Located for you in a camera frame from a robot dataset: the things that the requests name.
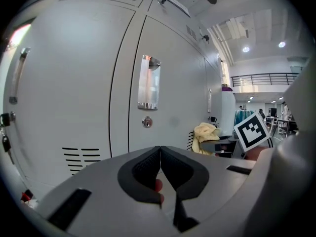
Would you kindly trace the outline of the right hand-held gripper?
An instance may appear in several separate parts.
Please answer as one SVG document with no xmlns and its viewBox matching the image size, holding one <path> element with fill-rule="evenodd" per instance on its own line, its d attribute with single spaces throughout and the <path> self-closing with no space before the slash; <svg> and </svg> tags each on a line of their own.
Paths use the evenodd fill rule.
<svg viewBox="0 0 316 237">
<path fill-rule="evenodd" d="M 203 141 L 200 147 L 215 154 L 231 154 L 237 159 L 257 159 L 264 149 L 271 147 L 268 128 L 257 112 L 235 112 L 233 132 L 234 137 Z"/>
</svg>

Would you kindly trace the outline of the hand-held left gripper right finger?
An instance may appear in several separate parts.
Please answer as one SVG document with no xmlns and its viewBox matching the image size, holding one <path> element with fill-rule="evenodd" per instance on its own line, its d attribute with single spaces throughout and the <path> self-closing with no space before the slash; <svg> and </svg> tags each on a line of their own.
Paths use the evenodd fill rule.
<svg viewBox="0 0 316 237">
<path fill-rule="evenodd" d="M 160 148 L 160 166 L 175 191 L 173 225 L 185 232 L 219 210 L 246 181 L 255 162 Z"/>
</svg>

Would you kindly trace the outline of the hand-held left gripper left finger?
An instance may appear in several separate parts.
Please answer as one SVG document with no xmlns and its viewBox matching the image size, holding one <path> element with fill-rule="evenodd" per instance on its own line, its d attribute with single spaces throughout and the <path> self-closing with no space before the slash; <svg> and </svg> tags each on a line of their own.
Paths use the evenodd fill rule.
<svg viewBox="0 0 316 237">
<path fill-rule="evenodd" d="M 55 187 L 37 213 L 75 237 L 174 237 L 155 190 L 158 146 L 93 163 Z"/>
</svg>

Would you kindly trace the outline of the person's left hand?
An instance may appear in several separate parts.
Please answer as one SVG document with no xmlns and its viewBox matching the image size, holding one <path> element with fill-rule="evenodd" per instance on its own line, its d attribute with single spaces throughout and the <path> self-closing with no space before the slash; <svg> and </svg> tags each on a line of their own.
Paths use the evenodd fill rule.
<svg viewBox="0 0 316 237">
<path fill-rule="evenodd" d="M 157 192 L 160 195 L 160 204 L 162 205 L 164 202 L 164 195 L 161 193 L 161 190 L 163 188 L 163 183 L 160 179 L 156 179 L 155 182 L 155 192 Z"/>
</svg>

